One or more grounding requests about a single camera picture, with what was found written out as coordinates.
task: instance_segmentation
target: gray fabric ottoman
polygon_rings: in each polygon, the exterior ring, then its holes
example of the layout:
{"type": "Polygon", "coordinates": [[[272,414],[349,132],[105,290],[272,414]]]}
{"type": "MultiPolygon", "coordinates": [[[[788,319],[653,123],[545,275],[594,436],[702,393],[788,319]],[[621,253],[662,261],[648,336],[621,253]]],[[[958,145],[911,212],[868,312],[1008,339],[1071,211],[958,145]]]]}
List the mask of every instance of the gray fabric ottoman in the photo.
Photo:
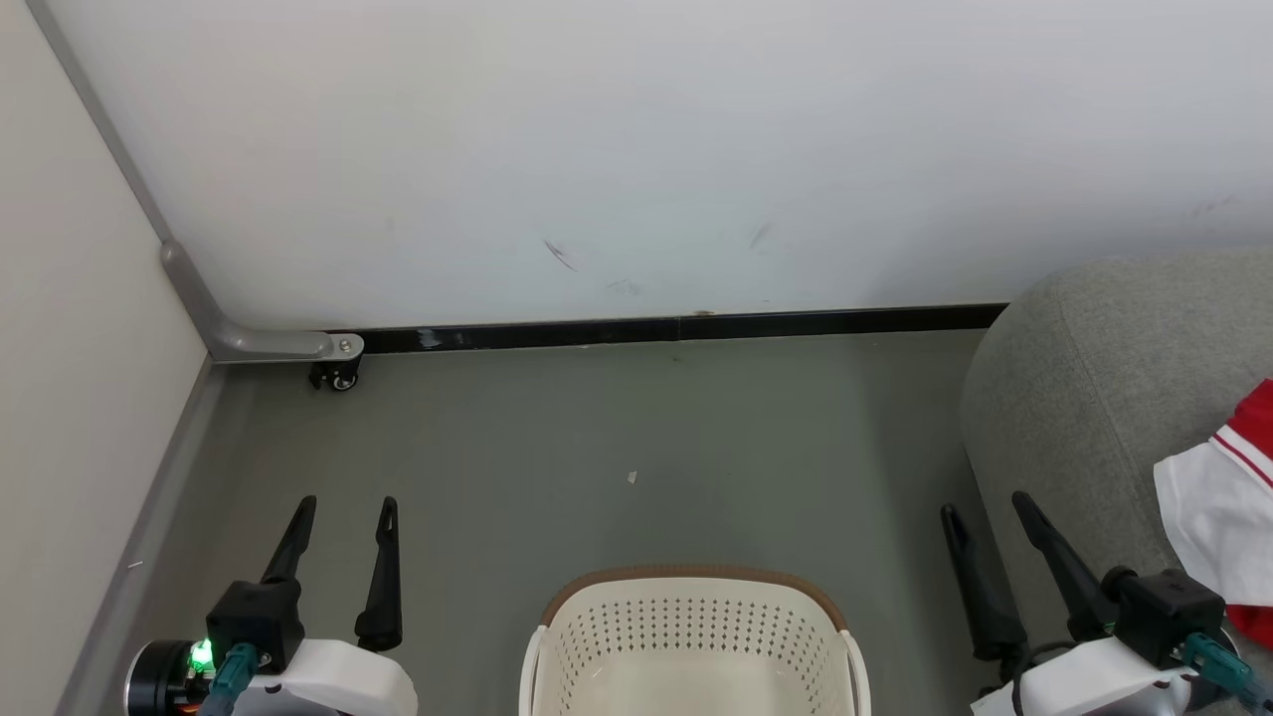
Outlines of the gray fabric ottoman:
{"type": "MultiPolygon", "coordinates": [[[[990,327],[967,375],[964,438],[1032,643],[1069,638],[1023,489],[1097,578],[1179,567],[1153,464],[1207,440],[1273,376],[1273,248],[1111,259],[1055,274],[990,327]]],[[[1267,678],[1273,659],[1230,628],[1267,678]]],[[[1239,713],[1230,703],[1208,713],[1239,713]]]]}

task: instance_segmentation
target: brown basket rim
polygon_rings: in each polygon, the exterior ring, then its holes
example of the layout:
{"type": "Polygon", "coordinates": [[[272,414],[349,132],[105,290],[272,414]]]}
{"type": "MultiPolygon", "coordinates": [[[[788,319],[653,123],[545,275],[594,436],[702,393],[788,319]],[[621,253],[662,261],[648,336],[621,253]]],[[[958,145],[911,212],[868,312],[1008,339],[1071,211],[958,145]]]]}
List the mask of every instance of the brown basket rim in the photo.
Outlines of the brown basket rim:
{"type": "Polygon", "coordinates": [[[547,609],[544,610],[544,617],[540,618],[540,623],[545,627],[551,624],[552,618],[556,617],[556,613],[568,599],[593,585],[621,582],[628,580],[658,580],[668,577],[742,580],[747,582],[761,582],[766,585],[791,587],[817,603],[817,605],[822,608],[822,612],[826,612],[827,618],[831,619],[831,624],[835,627],[835,631],[843,632],[849,628],[844,622],[844,615],[840,614],[840,609],[834,601],[831,601],[831,598],[813,582],[784,572],[752,569],[750,567],[733,567],[729,564],[642,564],[635,567],[616,567],[612,569],[588,572],[587,575],[583,575],[561,587],[561,591],[552,598],[547,609]]]}

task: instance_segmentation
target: white panel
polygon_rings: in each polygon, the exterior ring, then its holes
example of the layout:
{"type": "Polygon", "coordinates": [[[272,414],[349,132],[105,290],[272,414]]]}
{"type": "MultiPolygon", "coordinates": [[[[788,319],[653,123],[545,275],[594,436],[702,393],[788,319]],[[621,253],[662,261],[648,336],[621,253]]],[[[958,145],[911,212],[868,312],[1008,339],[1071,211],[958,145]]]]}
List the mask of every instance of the white panel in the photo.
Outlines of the white panel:
{"type": "Polygon", "coordinates": [[[50,1],[262,326],[1002,301],[1273,236],[1265,0],[50,1]]]}
{"type": "Polygon", "coordinates": [[[20,0],[0,0],[0,711],[43,715],[205,352],[20,0]]]}

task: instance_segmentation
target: basket handle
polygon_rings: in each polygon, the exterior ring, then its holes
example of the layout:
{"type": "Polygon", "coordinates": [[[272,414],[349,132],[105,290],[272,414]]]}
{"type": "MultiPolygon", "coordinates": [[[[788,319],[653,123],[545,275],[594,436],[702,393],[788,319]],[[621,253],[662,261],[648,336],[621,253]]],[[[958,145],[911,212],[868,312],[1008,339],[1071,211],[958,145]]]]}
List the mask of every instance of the basket handle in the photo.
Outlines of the basket handle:
{"type": "Polygon", "coordinates": [[[840,632],[849,647],[849,683],[853,684],[853,716],[871,716],[871,682],[867,680],[867,664],[862,659],[858,642],[848,631],[840,632]]]}
{"type": "Polygon", "coordinates": [[[540,626],[531,634],[531,643],[526,645],[526,657],[522,659],[522,679],[517,687],[517,716],[531,716],[535,706],[535,668],[540,661],[540,642],[549,628],[540,626]]]}

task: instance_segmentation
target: laundry basket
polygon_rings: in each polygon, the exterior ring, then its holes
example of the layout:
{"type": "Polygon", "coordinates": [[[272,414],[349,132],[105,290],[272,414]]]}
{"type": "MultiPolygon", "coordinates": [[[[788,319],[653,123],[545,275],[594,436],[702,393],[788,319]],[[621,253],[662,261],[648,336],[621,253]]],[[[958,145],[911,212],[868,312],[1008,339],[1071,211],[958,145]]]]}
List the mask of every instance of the laundry basket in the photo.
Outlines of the laundry basket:
{"type": "Polygon", "coordinates": [[[579,577],[544,612],[519,716],[869,716],[844,617],[820,589],[736,567],[579,577]]]}

